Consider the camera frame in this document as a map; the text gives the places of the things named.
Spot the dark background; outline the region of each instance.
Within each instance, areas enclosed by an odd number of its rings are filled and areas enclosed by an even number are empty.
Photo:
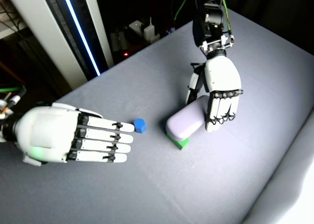
[[[173,0],[176,13],[183,0]],[[228,8],[262,25],[302,49],[314,54],[312,44],[312,0],[226,0]],[[173,26],[171,0],[98,0],[107,32],[122,29],[135,20],[152,16],[157,31],[164,36]],[[194,0],[187,0],[175,27],[193,19]]]

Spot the blue light strip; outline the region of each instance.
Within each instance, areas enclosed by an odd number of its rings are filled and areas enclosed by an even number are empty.
[[[84,33],[83,33],[83,31],[82,31],[82,28],[81,28],[80,25],[79,25],[79,21],[78,21],[78,18],[77,18],[77,16],[76,16],[75,12],[74,12],[74,9],[73,9],[73,7],[72,7],[72,4],[71,4],[70,0],[65,0],[65,2],[67,3],[67,6],[68,6],[68,8],[69,8],[69,10],[70,10],[70,13],[71,13],[71,15],[72,15],[72,18],[73,18],[73,20],[74,20],[74,23],[75,23],[75,25],[77,26],[79,35],[80,35],[80,37],[82,38],[82,41],[83,41],[84,46],[85,46],[85,48],[86,48],[86,50],[87,50],[87,53],[88,53],[88,55],[89,55],[89,57],[90,57],[90,59],[91,59],[91,61],[92,61],[92,63],[93,63],[94,69],[96,70],[97,75],[100,76],[100,72],[99,72],[98,67],[97,67],[97,65],[96,65],[96,62],[95,62],[95,60],[94,60],[94,57],[93,57],[93,55],[92,55],[92,52],[91,52],[90,49],[89,49],[89,46],[88,46],[87,41],[86,41],[86,39],[85,39]]]

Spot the gray fabric surface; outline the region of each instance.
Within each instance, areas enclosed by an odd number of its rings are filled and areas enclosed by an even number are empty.
[[[314,102],[314,56],[230,12],[227,50],[242,79],[237,117],[205,128],[183,151],[165,136],[184,106],[191,62],[205,61],[192,23],[59,102],[108,119],[147,122],[124,164],[21,162],[0,147],[0,216],[7,224],[238,224],[282,159]]]
[[[297,135],[243,224],[275,224],[296,204],[314,163],[314,111]],[[304,218],[299,213],[299,220]]]

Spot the blue cube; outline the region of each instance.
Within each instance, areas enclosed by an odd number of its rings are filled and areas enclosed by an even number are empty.
[[[146,123],[142,118],[136,119],[133,124],[136,132],[143,133],[146,131]]]

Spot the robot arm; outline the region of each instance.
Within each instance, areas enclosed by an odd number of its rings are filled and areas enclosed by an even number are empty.
[[[195,44],[207,58],[205,63],[191,64],[194,68],[186,103],[197,99],[204,85],[209,92],[206,130],[216,131],[225,121],[232,121],[238,107],[241,90],[240,75],[226,48],[234,44],[231,24],[224,0],[196,0],[198,13],[193,21]]]
[[[2,139],[16,141],[23,161],[35,166],[69,160],[125,162],[133,137],[122,132],[133,131],[132,124],[60,103],[33,108],[23,116],[13,114],[1,126]]]

